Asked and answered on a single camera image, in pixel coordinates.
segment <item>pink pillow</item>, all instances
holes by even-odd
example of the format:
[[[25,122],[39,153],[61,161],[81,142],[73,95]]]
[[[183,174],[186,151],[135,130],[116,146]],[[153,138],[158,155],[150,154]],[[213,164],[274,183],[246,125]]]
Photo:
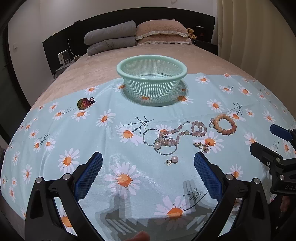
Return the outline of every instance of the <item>pink pillow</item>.
[[[144,44],[191,44],[191,40],[180,35],[150,35],[138,40],[138,45]]]
[[[187,29],[182,25],[182,23],[169,19],[150,20],[139,24],[135,37],[136,40],[139,40],[156,34],[180,35],[188,37]]]

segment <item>pillow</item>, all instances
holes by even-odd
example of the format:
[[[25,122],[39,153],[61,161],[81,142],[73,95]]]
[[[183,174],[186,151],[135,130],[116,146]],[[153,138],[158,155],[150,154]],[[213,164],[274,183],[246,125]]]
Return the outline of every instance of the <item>pillow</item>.
[[[187,29],[182,23],[176,20],[160,19],[150,20],[139,24],[136,32],[136,40],[154,34],[169,34],[188,37]]]
[[[92,45],[102,42],[106,39],[118,39],[135,36],[136,30],[136,23],[134,21],[128,21],[115,26],[96,29],[94,31],[88,32],[83,40],[85,44]]]
[[[107,39],[100,43],[89,46],[89,48],[87,49],[87,55],[92,56],[94,54],[111,49],[127,48],[132,46],[136,46],[135,36],[119,39]]]
[[[191,40],[180,35],[150,35],[138,40],[138,45],[144,44],[191,44]]]

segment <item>hand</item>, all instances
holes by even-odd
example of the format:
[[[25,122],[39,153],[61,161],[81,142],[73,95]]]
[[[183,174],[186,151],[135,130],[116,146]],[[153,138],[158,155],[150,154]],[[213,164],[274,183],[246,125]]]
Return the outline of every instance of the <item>hand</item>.
[[[290,205],[290,198],[288,196],[283,196],[281,199],[281,206],[280,209],[284,213],[288,210],[288,207]]]
[[[150,236],[148,233],[142,230],[141,232],[138,232],[133,238],[127,239],[125,241],[150,241]]]

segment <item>folded gray blanket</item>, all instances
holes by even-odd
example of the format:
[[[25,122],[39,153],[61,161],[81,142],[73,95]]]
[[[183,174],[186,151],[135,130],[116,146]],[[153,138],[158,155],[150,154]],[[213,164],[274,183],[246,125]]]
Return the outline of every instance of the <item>folded gray blanket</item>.
[[[111,49],[127,48],[136,45],[135,36],[119,38],[119,39],[107,39],[100,43],[93,44],[87,49],[87,55],[92,56],[97,53],[108,51]]]
[[[115,26],[96,29],[88,32],[84,37],[84,43],[86,45],[92,45],[98,42],[102,42],[106,39],[118,39],[136,35],[136,23],[134,21],[128,21]]]

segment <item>blue gripper pad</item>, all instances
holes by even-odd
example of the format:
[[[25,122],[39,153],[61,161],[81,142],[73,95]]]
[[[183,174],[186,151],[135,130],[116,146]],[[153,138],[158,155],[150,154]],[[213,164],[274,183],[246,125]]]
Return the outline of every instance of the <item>blue gripper pad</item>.
[[[199,176],[201,177],[204,185],[211,198],[216,199],[218,202],[222,199],[222,184],[220,180],[216,177],[214,172],[211,170],[208,160],[205,160],[199,153],[194,156],[194,166],[197,170]]]
[[[92,160],[89,160],[85,165],[88,165],[84,172],[80,175],[75,183],[74,198],[78,202],[84,199],[92,186],[97,174],[103,165],[103,157],[98,153]]]
[[[285,141],[292,141],[293,140],[292,134],[288,130],[286,130],[276,124],[272,124],[270,126],[270,132],[272,134],[278,136],[279,138],[284,139]]]

